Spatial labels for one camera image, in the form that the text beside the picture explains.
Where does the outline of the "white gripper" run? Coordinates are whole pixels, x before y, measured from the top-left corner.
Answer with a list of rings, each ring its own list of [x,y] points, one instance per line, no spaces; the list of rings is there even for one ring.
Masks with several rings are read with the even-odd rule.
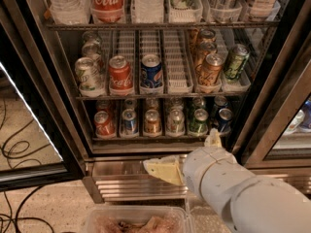
[[[222,141],[216,128],[210,130],[204,146],[189,153],[183,164],[186,187],[196,195],[201,194],[203,176],[212,165],[222,160],[228,160],[230,163],[236,162],[233,154],[221,148]],[[144,160],[143,166],[149,175],[157,179],[177,186],[184,184],[178,155]]]

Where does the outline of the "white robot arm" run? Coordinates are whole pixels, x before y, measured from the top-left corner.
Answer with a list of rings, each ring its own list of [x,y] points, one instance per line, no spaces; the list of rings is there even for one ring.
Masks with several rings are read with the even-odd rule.
[[[240,165],[216,129],[184,161],[170,155],[143,165],[155,178],[186,186],[232,233],[311,233],[311,201],[288,183]]]

